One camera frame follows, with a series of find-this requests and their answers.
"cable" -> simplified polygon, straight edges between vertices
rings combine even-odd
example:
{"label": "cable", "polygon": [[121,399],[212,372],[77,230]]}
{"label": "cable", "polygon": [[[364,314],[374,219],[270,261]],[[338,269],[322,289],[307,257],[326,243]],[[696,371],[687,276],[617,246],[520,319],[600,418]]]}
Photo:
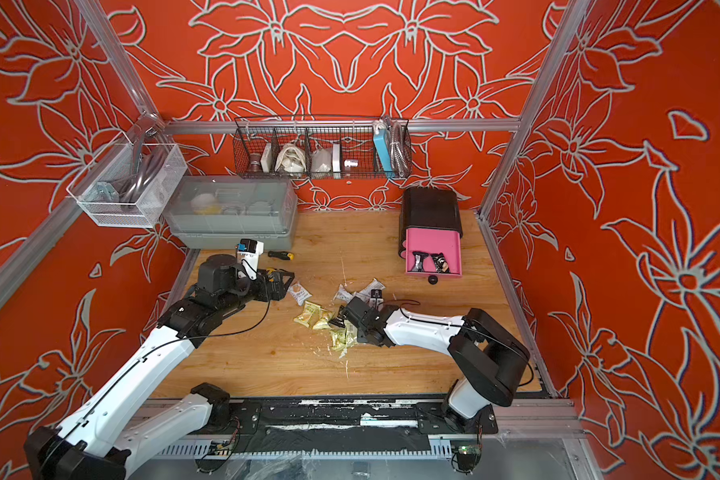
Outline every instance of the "cable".
{"label": "cable", "polygon": [[400,305],[398,305],[400,307],[402,307],[403,305],[419,306],[422,304],[418,300],[411,300],[411,299],[407,299],[407,298],[395,299],[395,300],[384,300],[384,304],[394,303],[394,302],[402,302]]}
{"label": "cable", "polygon": [[[478,443],[476,444],[476,446],[478,447],[478,451],[476,453],[472,453],[472,452],[468,452],[468,451],[460,452],[461,448],[457,449],[453,453],[453,455],[451,455],[451,468],[453,470],[455,470],[456,472],[463,473],[465,475],[469,475],[476,469],[476,467],[480,463],[480,459],[483,457],[483,424],[480,422],[479,418],[478,418]],[[462,470],[458,466],[458,462],[456,462],[456,466],[454,466],[454,460],[456,460],[456,455],[459,455],[460,453],[461,453],[461,455],[465,456],[465,459],[464,459],[465,461],[470,459],[469,456],[474,456],[474,463],[472,463],[470,467],[468,467],[464,470]]]}
{"label": "cable", "polygon": [[205,468],[200,466],[200,462],[202,462],[202,460],[204,460],[205,457],[207,457],[210,454],[210,448],[209,448],[208,453],[206,453],[204,456],[202,456],[199,460],[197,458],[195,459],[195,466],[197,466],[197,471],[199,473],[207,473],[208,475],[214,473],[216,470],[218,470],[222,466],[224,466],[224,464],[227,462],[227,460],[229,460],[230,457],[232,456],[232,454],[234,453],[235,448],[237,447],[238,439],[239,439],[239,437],[237,436],[237,433],[240,431],[240,420],[237,417],[232,416],[232,417],[230,417],[230,421],[227,422],[226,426],[227,427],[230,426],[230,423],[232,422],[233,418],[235,419],[235,422],[237,422],[237,427],[235,427],[235,431],[232,433],[232,437],[230,438],[230,441],[226,444],[226,446],[230,447],[229,448],[230,453],[228,453],[226,455],[226,458],[224,458],[218,466],[216,466],[212,470],[206,470]]}
{"label": "cable", "polygon": [[144,362],[149,355],[153,354],[153,353],[156,352],[157,350],[160,350],[160,349],[163,348],[164,346],[170,345],[171,343],[182,342],[183,340],[210,339],[210,338],[217,338],[217,337],[221,337],[221,336],[233,336],[233,335],[239,335],[239,334],[245,333],[245,332],[250,332],[251,330],[257,328],[257,327],[261,324],[261,322],[264,321],[264,319],[265,319],[266,316],[267,316],[267,313],[269,313],[269,304],[270,304],[270,303],[271,303],[271,302],[270,302],[269,300],[268,300],[267,303],[266,303],[266,311],[264,312],[264,316],[262,316],[262,318],[261,318],[258,322],[256,322],[255,325],[250,326],[250,327],[247,328],[247,329],[240,330],[240,331],[238,331],[238,332],[231,332],[231,333],[217,333],[217,334],[215,334],[215,335],[214,335],[214,334],[211,334],[211,335],[187,336],[187,337],[184,337],[184,338],[182,338],[182,339],[176,339],[176,340],[171,340],[171,341],[169,341],[169,342],[165,342],[165,343],[163,343],[163,345],[159,345],[159,346],[153,348],[152,350],[148,351],[147,353],[145,353],[144,356],[142,356],[141,358],[139,358],[137,361],[134,362],[133,365],[131,365],[130,367],[128,367],[128,370],[125,370],[122,375],[120,375],[119,377],[117,377],[117,379],[115,379],[115,381],[112,383],[112,385],[110,386],[110,388],[106,389],[106,391],[105,391],[104,394],[101,396],[101,398],[99,398],[98,400],[96,400],[96,403],[95,403],[91,408],[88,409],[88,412],[86,412],[86,414],[77,422],[77,424],[76,424],[74,427],[72,427],[71,430],[69,430],[69,432],[67,433],[67,435],[65,435],[65,436],[61,439],[61,441],[58,442],[58,443],[56,444],[56,446],[54,446],[54,447],[50,450],[50,452],[48,452],[48,454],[45,456],[45,460],[43,460],[43,462],[40,464],[40,468],[38,469],[38,474],[35,475],[35,476],[33,476],[33,480],[40,480],[40,478],[41,478],[42,475],[43,475],[43,469],[48,465],[48,460],[50,460],[50,458],[53,456],[53,454],[56,453],[56,450],[58,449],[58,447],[59,447],[61,444],[65,443],[65,442],[67,441],[67,438],[68,438],[70,435],[72,435],[72,433],[73,433],[75,430],[77,430],[77,427],[79,427],[80,425],[82,425],[83,423],[85,423],[86,418],[88,418],[88,416],[89,416],[91,413],[93,413],[94,410],[96,410],[96,407],[98,407],[98,405],[101,403],[101,401],[104,400],[107,395],[109,395],[109,393],[112,391],[112,389],[115,388],[115,385],[117,385],[117,384],[120,382],[120,380],[122,380],[123,378],[125,378],[125,376],[128,375],[128,373],[130,373],[130,371],[133,370],[137,365],[139,365],[139,364],[141,364],[142,362]]}
{"label": "cable", "polygon": [[517,350],[515,350],[515,349],[513,349],[513,348],[511,348],[511,347],[509,347],[509,345],[507,345],[506,343],[503,343],[502,341],[496,339],[495,337],[490,336],[490,335],[487,334],[487,333],[482,333],[480,330],[476,330],[476,329],[473,329],[473,328],[470,328],[470,327],[464,326],[464,325],[454,325],[454,324],[450,324],[450,325],[449,325],[449,324],[447,324],[447,323],[432,322],[432,321],[430,321],[430,320],[421,320],[421,319],[413,318],[412,316],[406,315],[406,314],[402,311],[402,309],[401,309],[400,313],[402,313],[405,318],[407,318],[407,319],[409,319],[409,320],[413,320],[413,321],[415,321],[415,322],[431,323],[432,325],[440,325],[440,326],[457,326],[458,328],[460,328],[460,329],[462,329],[462,330],[469,330],[470,332],[474,332],[474,333],[477,333],[478,335],[482,335],[482,336],[484,336],[486,339],[488,339],[489,341],[496,342],[496,343],[498,343],[499,345],[503,346],[504,348],[508,349],[509,351],[511,351],[512,353],[514,353],[515,355],[517,355],[519,358],[521,358],[522,360],[524,360],[524,361],[525,361],[525,365],[526,365],[526,366],[528,367],[528,369],[530,370],[530,380],[528,380],[526,383],[521,383],[521,384],[519,384],[519,385],[518,385],[518,388],[520,388],[520,387],[522,387],[522,386],[528,385],[529,383],[531,383],[531,382],[534,380],[534,378],[536,378],[536,375],[534,374],[534,368],[533,368],[532,365],[530,364],[530,360],[527,360],[527,359],[525,358],[525,356],[523,356],[523,355],[520,354],[519,351],[517,351]]}
{"label": "cable", "polygon": [[244,258],[241,258],[241,259],[240,259],[240,264],[243,264],[243,263],[246,264],[246,265],[248,265],[248,268],[250,268],[251,271],[252,271],[254,274],[256,274],[256,276],[259,275],[258,272],[256,271],[256,269],[253,268],[253,266],[251,266],[251,264],[248,263],[248,260],[246,260],[246,259],[244,259]]}

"screwdriver handle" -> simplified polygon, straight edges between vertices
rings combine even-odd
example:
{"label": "screwdriver handle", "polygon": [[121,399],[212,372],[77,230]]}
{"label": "screwdriver handle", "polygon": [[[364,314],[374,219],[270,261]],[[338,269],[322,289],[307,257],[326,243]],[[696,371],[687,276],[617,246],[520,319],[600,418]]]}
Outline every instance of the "screwdriver handle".
{"label": "screwdriver handle", "polygon": [[267,254],[272,258],[279,258],[280,260],[293,260],[293,254],[290,252],[278,252],[276,250],[270,250]]}

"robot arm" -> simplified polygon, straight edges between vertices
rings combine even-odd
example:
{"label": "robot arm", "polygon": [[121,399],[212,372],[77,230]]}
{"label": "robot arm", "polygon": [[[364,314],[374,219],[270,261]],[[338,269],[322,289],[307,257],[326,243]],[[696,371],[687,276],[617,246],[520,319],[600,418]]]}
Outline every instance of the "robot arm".
{"label": "robot arm", "polygon": [[[420,346],[452,357],[464,374],[446,398],[445,415],[456,424],[489,403],[509,406],[530,358],[517,339],[480,309],[451,317],[389,305],[379,312],[354,298],[340,316],[357,327],[358,342]],[[488,344],[481,350],[478,345],[485,340]]]}
{"label": "robot arm", "polygon": [[[124,431],[136,410],[168,373],[200,347],[224,319],[251,300],[281,300],[293,274],[258,270],[262,245],[243,240],[242,261],[214,255],[200,265],[197,284],[174,303],[123,367],[56,429],[31,433],[24,450],[38,480],[124,480],[178,438],[230,422],[230,396],[201,384],[174,406]],[[381,312],[353,299],[340,317],[358,328],[358,341],[413,345],[451,356],[464,373],[448,394],[446,420],[463,425],[489,403],[509,406],[528,364],[528,351],[489,314],[438,317],[385,306]],[[488,340],[482,350],[478,344]]]}
{"label": "robot arm", "polygon": [[230,422],[230,396],[203,383],[177,404],[138,426],[124,428],[173,368],[224,319],[251,300],[281,300],[294,275],[256,270],[263,245],[242,240],[238,253],[214,255],[200,265],[188,296],[174,303],[144,344],[90,400],[56,429],[32,432],[24,451],[34,479],[122,480],[178,438]]}

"red floral wallpaper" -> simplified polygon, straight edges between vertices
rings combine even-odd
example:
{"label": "red floral wallpaper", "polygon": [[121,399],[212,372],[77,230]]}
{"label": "red floral wallpaper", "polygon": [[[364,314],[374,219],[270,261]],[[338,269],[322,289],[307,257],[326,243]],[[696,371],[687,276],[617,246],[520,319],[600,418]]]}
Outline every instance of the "red floral wallpaper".
{"label": "red floral wallpaper", "polygon": [[[73,2],[0,0],[0,265],[138,113]],[[139,344],[184,260],[167,226],[82,215],[0,311],[0,478]]]}
{"label": "red floral wallpaper", "polygon": [[720,0],[594,2],[489,217],[607,478],[720,478]]}
{"label": "red floral wallpaper", "polygon": [[[164,118],[520,114],[565,2],[103,0]],[[233,139],[177,136],[194,174],[234,173]],[[478,206],[506,132],[417,135],[406,181],[297,182],[302,208],[394,208],[431,184]]]}
{"label": "red floral wallpaper", "polygon": [[0,0],[0,265],[138,113],[66,0]]}

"pink drawer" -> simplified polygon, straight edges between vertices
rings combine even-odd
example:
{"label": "pink drawer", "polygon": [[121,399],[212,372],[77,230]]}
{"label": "pink drawer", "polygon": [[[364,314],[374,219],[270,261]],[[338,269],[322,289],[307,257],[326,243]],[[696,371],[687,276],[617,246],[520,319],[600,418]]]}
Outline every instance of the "pink drawer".
{"label": "pink drawer", "polygon": [[[438,277],[461,276],[461,238],[456,230],[439,230],[435,228],[410,227],[405,233],[403,243],[405,252],[405,271],[411,275]],[[450,274],[439,274],[434,266],[431,256],[424,259],[423,272],[411,272],[416,261],[413,252],[427,252],[428,254],[443,254],[445,261],[451,269]]]}

